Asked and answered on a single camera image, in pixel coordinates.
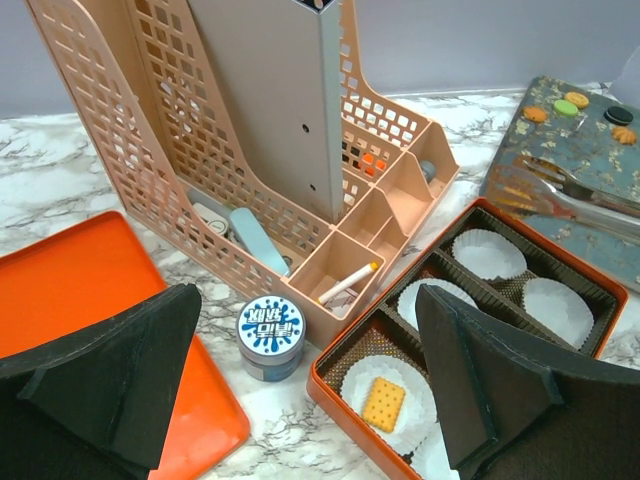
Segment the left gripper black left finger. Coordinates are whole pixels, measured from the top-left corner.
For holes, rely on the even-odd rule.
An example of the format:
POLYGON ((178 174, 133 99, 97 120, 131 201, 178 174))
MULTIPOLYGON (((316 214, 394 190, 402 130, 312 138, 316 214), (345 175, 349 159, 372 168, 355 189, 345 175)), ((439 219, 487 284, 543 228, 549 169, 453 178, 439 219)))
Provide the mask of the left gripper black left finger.
POLYGON ((178 284, 1 361, 4 479, 146 479, 158 468, 201 311, 178 284))

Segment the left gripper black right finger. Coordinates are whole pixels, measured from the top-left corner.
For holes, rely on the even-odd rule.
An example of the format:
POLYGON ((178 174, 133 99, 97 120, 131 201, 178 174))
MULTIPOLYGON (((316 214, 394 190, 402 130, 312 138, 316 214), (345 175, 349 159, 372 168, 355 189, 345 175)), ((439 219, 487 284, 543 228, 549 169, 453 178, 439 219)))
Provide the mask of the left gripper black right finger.
POLYGON ((463 479, 636 479, 639 373, 427 287, 417 308, 449 464, 463 479))

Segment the rectangular yellow cracker cookie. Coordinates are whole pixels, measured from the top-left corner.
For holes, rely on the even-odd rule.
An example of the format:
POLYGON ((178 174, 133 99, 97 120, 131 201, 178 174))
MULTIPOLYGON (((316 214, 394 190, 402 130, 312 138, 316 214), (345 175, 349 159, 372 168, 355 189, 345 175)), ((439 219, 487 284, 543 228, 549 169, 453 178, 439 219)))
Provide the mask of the rectangular yellow cracker cookie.
POLYGON ((405 396, 403 387, 383 377, 376 377, 362 410, 363 420, 384 433, 392 433, 405 396))

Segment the orange cookie tin box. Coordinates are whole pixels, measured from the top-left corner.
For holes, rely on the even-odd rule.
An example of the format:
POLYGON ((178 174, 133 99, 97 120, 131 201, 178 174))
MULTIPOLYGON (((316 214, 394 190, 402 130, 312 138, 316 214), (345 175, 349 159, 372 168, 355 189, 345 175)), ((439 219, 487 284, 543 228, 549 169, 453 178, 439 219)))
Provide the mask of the orange cookie tin box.
POLYGON ((635 479, 639 374, 600 360, 626 290, 472 203, 314 362, 392 479, 635 479))

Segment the steel serving tongs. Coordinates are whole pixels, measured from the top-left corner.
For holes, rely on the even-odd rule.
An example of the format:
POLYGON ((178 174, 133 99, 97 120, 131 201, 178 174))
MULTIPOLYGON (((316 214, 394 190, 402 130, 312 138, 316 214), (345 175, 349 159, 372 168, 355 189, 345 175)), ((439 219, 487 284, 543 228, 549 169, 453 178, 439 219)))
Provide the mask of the steel serving tongs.
POLYGON ((639 204, 594 189, 541 158, 520 155, 488 173, 484 196, 505 212, 557 218, 639 241, 639 204))

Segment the round orange chip cookie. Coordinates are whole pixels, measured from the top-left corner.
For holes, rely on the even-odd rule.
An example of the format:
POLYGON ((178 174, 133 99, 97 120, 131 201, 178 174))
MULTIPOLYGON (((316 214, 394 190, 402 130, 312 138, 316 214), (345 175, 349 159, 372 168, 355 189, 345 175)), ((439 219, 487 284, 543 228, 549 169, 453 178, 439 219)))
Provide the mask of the round orange chip cookie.
POLYGON ((522 109, 522 115, 525 119, 534 123, 544 123, 548 117, 543 108, 535 105, 525 106, 522 109))

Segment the green macaron cookie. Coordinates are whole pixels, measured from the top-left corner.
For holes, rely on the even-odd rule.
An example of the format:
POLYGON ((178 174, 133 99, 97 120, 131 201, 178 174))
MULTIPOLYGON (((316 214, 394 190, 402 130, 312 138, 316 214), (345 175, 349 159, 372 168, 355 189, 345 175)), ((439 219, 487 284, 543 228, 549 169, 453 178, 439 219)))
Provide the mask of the green macaron cookie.
POLYGON ((576 116, 579 112, 579 108, 572 102, 565 99, 558 99, 553 104, 553 109, 555 112, 566 115, 566 116, 576 116))

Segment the black sandwich cookie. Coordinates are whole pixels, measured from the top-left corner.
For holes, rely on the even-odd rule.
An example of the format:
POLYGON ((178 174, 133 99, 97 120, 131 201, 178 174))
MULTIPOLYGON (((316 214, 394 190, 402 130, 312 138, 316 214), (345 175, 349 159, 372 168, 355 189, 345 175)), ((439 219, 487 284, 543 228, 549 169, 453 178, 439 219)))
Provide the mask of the black sandwich cookie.
POLYGON ((634 115, 629 110, 617 105, 608 107, 604 111, 603 117, 617 126, 627 126, 634 120, 634 115))

